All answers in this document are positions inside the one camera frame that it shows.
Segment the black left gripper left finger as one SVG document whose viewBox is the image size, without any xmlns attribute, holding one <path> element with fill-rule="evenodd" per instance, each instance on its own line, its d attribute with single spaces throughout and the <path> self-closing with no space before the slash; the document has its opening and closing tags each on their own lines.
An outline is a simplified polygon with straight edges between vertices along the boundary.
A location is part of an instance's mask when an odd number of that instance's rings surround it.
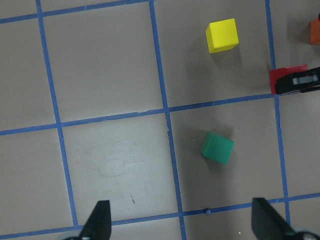
<svg viewBox="0 0 320 240">
<path fill-rule="evenodd" d="M 78 240 L 109 240 L 112 233 L 111 205 L 99 200 L 83 226 Z"/>
</svg>

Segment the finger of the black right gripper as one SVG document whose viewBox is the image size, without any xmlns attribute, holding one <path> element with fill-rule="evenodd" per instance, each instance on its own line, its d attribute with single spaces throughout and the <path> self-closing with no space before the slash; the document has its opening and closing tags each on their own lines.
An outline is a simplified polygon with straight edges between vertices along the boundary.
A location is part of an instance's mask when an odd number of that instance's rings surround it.
<svg viewBox="0 0 320 240">
<path fill-rule="evenodd" d="M 287 74 L 277 79 L 274 87 L 277 95 L 318 91 L 320 89 L 320 68 Z"/>
</svg>

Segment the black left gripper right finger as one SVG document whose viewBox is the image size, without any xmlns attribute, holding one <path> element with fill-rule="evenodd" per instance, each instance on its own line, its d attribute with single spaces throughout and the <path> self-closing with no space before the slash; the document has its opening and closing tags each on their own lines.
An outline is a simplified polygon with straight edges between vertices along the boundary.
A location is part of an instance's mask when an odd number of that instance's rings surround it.
<svg viewBox="0 0 320 240">
<path fill-rule="evenodd" d="M 262 197 L 252 199 L 251 228 L 258 240 L 299 239 L 299 234 Z"/>
</svg>

